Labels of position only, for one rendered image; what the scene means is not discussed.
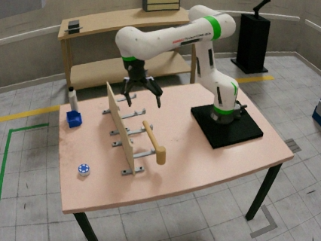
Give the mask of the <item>small blue bin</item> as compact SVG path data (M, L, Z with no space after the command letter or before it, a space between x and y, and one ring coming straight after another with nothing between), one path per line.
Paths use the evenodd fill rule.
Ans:
M69 118L68 118L69 116ZM82 124L81 113L77 111L66 112L67 123L69 123L69 128L78 127Z

